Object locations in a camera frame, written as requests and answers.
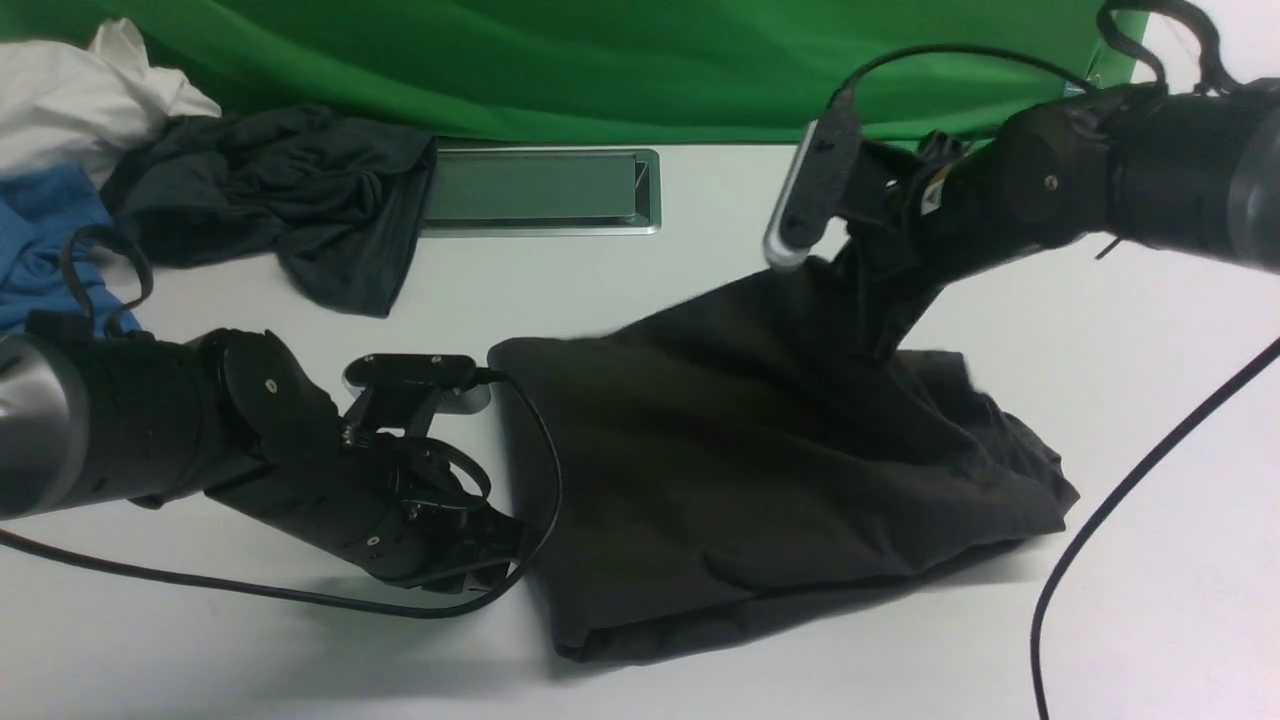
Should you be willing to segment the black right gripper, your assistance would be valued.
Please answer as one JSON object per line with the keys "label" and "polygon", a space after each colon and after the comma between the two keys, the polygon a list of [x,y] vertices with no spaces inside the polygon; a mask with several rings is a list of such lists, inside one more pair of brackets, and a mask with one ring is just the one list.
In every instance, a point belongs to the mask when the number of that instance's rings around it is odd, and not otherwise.
{"label": "black right gripper", "polygon": [[998,206],[980,151],[938,132],[922,147],[865,142],[838,205],[858,351],[895,351],[945,287],[1041,250]]}

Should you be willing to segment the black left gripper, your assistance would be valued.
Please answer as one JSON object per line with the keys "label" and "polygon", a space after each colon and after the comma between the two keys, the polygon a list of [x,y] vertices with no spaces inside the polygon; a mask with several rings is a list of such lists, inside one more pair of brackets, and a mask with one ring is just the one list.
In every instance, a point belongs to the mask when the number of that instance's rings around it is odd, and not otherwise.
{"label": "black left gripper", "polygon": [[251,471],[207,497],[379,582],[493,591],[524,556],[526,527],[489,501],[467,454],[425,437],[379,436],[317,461]]}

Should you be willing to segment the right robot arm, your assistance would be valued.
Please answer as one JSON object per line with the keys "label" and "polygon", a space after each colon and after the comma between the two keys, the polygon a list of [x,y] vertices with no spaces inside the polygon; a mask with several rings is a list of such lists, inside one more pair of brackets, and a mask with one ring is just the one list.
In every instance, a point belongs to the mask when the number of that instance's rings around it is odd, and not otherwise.
{"label": "right robot arm", "polygon": [[861,146],[835,260],[856,355],[893,354],[946,286],[1084,234],[1277,272],[1277,81],[1235,79],[1189,1],[1106,1],[1096,19],[1153,81],[1037,104],[980,140]]}

